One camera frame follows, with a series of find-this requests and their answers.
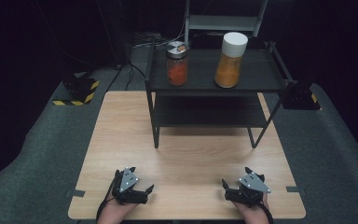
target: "orange substance in jar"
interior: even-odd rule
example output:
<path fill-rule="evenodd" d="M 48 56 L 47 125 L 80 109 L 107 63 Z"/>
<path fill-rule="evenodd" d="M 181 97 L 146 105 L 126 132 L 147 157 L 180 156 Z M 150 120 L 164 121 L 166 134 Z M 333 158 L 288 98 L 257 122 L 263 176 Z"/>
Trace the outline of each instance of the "orange substance in jar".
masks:
<path fill-rule="evenodd" d="M 214 81 L 223 88 L 237 85 L 240 79 L 241 57 L 230 58 L 222 53 Z"/>
<path fill-rule="evenodd" d="M 173 86 L 181 86 L 187 81 L 187 58 L 180 61 L 169 59 L 168 65 L 168 82 Z"/>

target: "black metal shelf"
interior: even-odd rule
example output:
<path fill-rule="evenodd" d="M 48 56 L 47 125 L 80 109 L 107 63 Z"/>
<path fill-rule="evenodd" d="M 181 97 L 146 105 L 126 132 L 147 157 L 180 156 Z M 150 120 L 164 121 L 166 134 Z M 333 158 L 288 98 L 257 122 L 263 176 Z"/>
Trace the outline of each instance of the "black metal shelf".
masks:
<path fill-rule="evenodd" d="M 145 87 L 155 148 L 160 127 L 247 128 L 252 147 L 257 147 L 291 85 L 284 83 L 269 50 L 247 49 L 242 57 L 239 83 L 234 88 L 221 88 L 214 82 L 220 56 L 219 49 L 191 49 L 187 82 L 175 87 L 168 82 L 165 50 L 155 50 L 152 44 Z M 280 94 L 269 118 L 264 115 L 259 92 Z M 256 141 L 252 128 L 263 129 Z"/>
<path fill-rule="evenodd" d="M 172 96 L 157 94 L 159 127 L 258 127 L 266 124 L 257 93 L 242 96 Z"/>

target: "spice jar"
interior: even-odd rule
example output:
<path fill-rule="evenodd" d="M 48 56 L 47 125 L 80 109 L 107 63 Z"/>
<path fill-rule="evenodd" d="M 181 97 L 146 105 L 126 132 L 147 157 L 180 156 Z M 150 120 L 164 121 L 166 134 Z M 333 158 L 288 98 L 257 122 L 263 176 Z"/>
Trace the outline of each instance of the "spice jar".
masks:
<path fill-rule="evenodd" d="M 173 41 L 167 45 L 168 82 L 181 86 L 187 81 L 187 46 L 184 42 Z"/>
<path fill-rule="evenodd" d="M 231 32 L 224 35 L 222 54 L 214 76 L 214 81 L 220 87 L 231 88 L 237 85 L 247 43 L 248 37 L 241 33 Z"/>

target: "gray floor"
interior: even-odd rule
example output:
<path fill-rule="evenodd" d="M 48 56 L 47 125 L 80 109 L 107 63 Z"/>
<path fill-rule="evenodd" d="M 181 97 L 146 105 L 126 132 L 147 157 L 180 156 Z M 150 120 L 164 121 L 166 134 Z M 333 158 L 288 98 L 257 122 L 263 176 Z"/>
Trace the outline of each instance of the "gray floor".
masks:
<path fill-rule="evenodd" d="M 132 63 L 142 71 L 146 53 L 147 48 L 139 48 L 131 54 Z M 123 91 L 130 71 L 126 65 L 110 91 Z M 89 105 L 55 106 L 47 102 L 20 156 L 0 173 L 0 223 L 78 222 L 67 215 L 70 193 L 76 186 L 103 95 L 116 74 L 109 68 L 92 74 L 100 85 Z M 143 91 L 143 81 L 134 70 L 129 91 Z M 358 145 L 324 91 L 317 85 L 311 90 L 323 110 L 280 108 L 273 120 L 307 215 L 275 222 L 358 223 Z M 268 106 L 278 99 L 275 94 L 265 97 Z"/>

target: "hazard tape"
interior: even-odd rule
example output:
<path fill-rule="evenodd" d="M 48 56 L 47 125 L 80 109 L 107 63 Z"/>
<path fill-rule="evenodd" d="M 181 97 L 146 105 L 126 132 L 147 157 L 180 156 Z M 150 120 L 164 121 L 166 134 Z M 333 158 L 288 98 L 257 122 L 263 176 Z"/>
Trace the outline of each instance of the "hazard tape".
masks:
<path fill-rule="evenodd" d="M 316 99 L 315 94 L 312 94 L 311 98 L 312 98 L 314 104 L 318 103 L 318 100 Z"/>
<path fill-rule="evenodd" d="M 87 105 L 91 102 L 94 97 L 94 92 L 97 89 L 100 81 L 95 81 L 92 86 L 89 88 L 89 94 L 87 95 L 84 101 L 76 101 L 76 100 L 53 100 L 53 104 L 55 105 Z"/>

